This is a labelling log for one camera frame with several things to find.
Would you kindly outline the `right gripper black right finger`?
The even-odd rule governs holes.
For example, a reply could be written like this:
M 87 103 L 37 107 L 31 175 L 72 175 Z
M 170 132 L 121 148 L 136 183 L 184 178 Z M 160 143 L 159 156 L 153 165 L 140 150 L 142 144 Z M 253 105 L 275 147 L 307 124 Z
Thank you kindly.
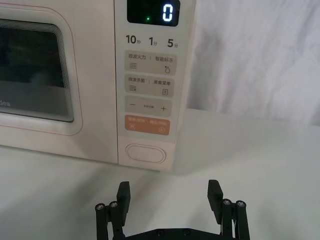
M 228 240 L 247 240 L 247 204 L 242 200 L 232 202 L 224 198 L 220 183 L 214 179 L 208 181 L 207 198 L 220 225 L 220 236 Z

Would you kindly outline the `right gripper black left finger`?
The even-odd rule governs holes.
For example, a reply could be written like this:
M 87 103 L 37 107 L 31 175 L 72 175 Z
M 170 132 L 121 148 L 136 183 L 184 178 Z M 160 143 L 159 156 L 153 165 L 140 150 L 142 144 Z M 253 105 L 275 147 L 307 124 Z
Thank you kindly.
M 116 200 L 105 205 L 98 203 L 95 206 L 96 239 L 108 240 L 108 223 L 112 224 L 113 240 L 124 240 L 123 233 L 126 217 L 131 201 L 130 183 L 123 181 L 119 184 Z

